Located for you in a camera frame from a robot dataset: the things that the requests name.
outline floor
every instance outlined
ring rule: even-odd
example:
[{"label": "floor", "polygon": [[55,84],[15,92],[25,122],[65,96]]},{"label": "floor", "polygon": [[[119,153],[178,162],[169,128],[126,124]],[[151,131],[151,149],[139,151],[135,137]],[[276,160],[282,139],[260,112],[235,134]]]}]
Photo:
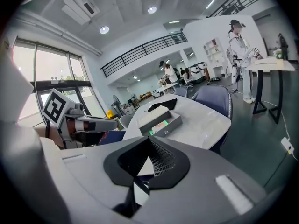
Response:
[{"label": "floor", "polygon": [[[262,100],[273,104],[278,103],[278,73],[273,71],[265,73],[263,79]],[[299,70],[295,72],[283,72],[284,96],[283,115],[285,117],[291,144],[295,148],[295,157],[299,158]],[[188,91],[191,98],[195,92],[207,82],[195,85]],[[222,78],[214,82],[217,85],[229,85],[230,79]],[[242,81],[238,84],[239,92],[243,91]],[[234,84],[227,88],[236,89]],[[256,96],[257,78],[254,77],[253,95]],[[254,104],[243,101],[243,95],[232,95],[233,119],[228,132],[226,143],[221,147],[221,155],[255,179],[260,185],[265,186],[271,175],[275,172],[279,163],[284,159],[286,150],[281,145],[283,137],[287,137],[282,116],[276,125],[268,112],[252,115]],[[292,155],[287,155],[281,166],[275,172],[264,187],[269,193],[286,184],[297,161]]]}]

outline fluorescent light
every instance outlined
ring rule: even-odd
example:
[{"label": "fluorescent light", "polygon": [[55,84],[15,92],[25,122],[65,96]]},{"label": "fluorescent light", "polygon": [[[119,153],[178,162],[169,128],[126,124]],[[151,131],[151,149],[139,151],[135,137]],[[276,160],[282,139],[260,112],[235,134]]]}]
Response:
[{"label": "fluorescent light", "polygon": [[108,31],[109,31],[109,27],[107,27],[107,26],[103,26],[100,29],[101,34],[106,34]]},{"label": "fluorescent light", "polygon": [[169,24],[174,24],[174,23],[179,23],[179,22],[180,22],[180,20],[178,20],[178,21],[170,21]]},{"label": "fluorescent light", "polygon": [[155,6],[149,7],[148,12],[149,14],[153,14],[157,11],[157,8]]},{"label": "fluorescent light", "polygon": [[206,7],[206,9],[208,9],[214,2],[215,2],[215,0],[212,0],[212,1],[210,2],[210,4]]}]

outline black chair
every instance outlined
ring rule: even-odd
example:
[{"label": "black chair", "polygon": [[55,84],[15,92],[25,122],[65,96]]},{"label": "black chair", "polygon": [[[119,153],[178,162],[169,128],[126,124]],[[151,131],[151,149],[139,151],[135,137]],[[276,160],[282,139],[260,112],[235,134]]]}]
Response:
[{"label": "black chair", "polygon": [[[230,120],[233,118],[232,98],[227,88],[223,86],[203,86],[192,97],[192,100],[216,110]],[[228,132],[226,132],[223,137],[210,148],[211,151],[220,154],[220,147],[224,144],[227,133]]]}]

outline ceiling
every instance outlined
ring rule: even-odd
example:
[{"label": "ceiling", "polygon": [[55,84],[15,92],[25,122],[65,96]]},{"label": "ceiling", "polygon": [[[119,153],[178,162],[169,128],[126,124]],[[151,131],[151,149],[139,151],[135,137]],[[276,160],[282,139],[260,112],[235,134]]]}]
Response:
[{"label": "ceiling", "polygon": [[[33,0],[22,8],[34,12],[59,25],[96,49],[103,49],[112,41],[143,26],[166,23],[180,19],[202,18],[211,0],[93,0],[100,13],[91,22],[80,25],[61,9],[63,0]],[[154,14],[147,12],[156,6]],[[109,26],[109,33],[102,35],[99,29]]]},{"label": "ceiling", "polygon": [[160,61],[167,61],[169,60],[168,64],[170,65],[176,65],[178,64],[181,60],[182,57],[179,52],[175,52],[172,54],[169,54],[167,56],[163,56],[157,60],[154,60],[152,62],[149,62],[138,69],[130,72],[129,74],[126,74],[122,76],[120,79],[116,81],[116,83],[121,83],[121,84],[133,84],[138,82],[137,79],[134,79],[133,76],[137,76],[138,79],[142,80],[146,77],[149,77],[154,74],[158,74],[161,72],[161,67],[159,67]]}]

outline box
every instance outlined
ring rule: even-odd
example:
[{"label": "box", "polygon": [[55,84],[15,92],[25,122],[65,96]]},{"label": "box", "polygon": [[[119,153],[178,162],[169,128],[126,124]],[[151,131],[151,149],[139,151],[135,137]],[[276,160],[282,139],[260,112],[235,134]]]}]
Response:
[{"label": "box", "polygon": [[168,125],[156,132],[154,136],[165,137],[182,124],[182,117],[179,114],[169,111],[168,108],[164,106],[159,106],[148,113],[145,117],[137,120],[137,126],[140,129],[142,136],[150,136],[152,127],[164,120],[168,122]]}]

